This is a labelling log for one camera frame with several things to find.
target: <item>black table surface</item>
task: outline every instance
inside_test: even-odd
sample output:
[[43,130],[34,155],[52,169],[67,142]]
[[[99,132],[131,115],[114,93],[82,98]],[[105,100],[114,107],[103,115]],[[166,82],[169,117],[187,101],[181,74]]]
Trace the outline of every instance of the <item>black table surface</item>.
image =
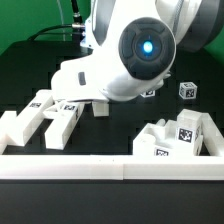
[[[0,115],[18,112],[64,60],[88,53],[72,42],[17,42],[0,56]],[[47,150],[44,121],[26,147],[8,146],[6,155],[128,155],[146,123],[176,120],[182,109],[208,112],[224,131],[224,68],[205,50],[177,52],[173,75],[150,99],[110,104],[108,118],[94,118],[86,106],[63,151]],[[198,86],[196,100],[178,96],[180,82]],[[223,223],[223,182],[0,180],[0,223]]]

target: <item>white rectangular block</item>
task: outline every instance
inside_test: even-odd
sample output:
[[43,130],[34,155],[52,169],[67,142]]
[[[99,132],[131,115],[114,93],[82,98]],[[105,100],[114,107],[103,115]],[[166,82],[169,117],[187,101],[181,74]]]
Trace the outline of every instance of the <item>white rectangular block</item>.
[[8,128],[8,144],[25,146],[44,119],[43,111],[53,104],[50,90],[40,90]]
[[198,156],[201,152],[203,136],[200,135],[196,142],[189,144],[187,142],[178,142],[175,145],[175,157],[192,157]]
[[196,131],[201,125],[201,117],[200,112],[183,109],[177,116],[177,126]]
[[205,146],[211,156],[224,156],[224,139],[208,113],[202,116]]
[[82,112],[84,104],[66,103],[45,132],[46,148],[64,149]]
[[94,117],[109,116],[109,104],[107,102],[105,103],[92,102],[92,107]]
[[113,156],[91,156],[91,179],[123,180],[124,165]]
[[16,119],[16,111],[5,111],[0,118],[0,154],[2,154],[7,147],[7,128],[10,124],[13,124]]
[[154,156],[156,139],[150,134],[141,134],[133,141],[133,155],[150,158]]
[[154,156],[172,156],[172,149],[156,145],[154,148]]

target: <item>small cube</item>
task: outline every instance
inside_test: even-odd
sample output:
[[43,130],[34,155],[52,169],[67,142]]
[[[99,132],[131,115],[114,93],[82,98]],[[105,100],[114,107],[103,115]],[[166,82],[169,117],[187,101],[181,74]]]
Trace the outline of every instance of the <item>small cube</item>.
[[155,96],[155,90],[154,91],[147,91],[145,93],[142,93],[141,96],[144,97],[144,98],[148,98],[148,97],[152,97],[152,96]]
[[182,82],[180,83],[179,95],[187,99],[196,99],[197,86],[193,82]]
[[191,110],[182,110],[177,116],[176,140],[194,143],[201,135],[202,114]]

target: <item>blue light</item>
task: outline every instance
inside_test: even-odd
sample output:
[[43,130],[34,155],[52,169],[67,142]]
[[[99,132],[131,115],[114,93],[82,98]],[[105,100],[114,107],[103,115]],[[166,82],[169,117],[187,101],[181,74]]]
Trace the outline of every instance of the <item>blue light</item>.
[[144,50],[144,52],[147,53],[147,54],[152,53],[152,51],[153,51],[153,45],[152,45],[152,42],[150,42],[150,41],[146,41],[146,42],[143,44],[143,50]]

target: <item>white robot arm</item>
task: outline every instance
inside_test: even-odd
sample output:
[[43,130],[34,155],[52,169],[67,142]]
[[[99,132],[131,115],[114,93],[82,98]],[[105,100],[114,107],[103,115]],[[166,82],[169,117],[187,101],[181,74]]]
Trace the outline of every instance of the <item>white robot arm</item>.
[[198,40],[191,30],[208,1],[95,0],[81,44],[93,53],[62,63],[52,78],[54,100],[128,101],[161,87],[176,47],[198,50],[212,39],[214,28],[221,29],[224,1],[215,0],[218,6],[209,15],[216,19],[204,26],[211,26],[207,35],[202,32]]

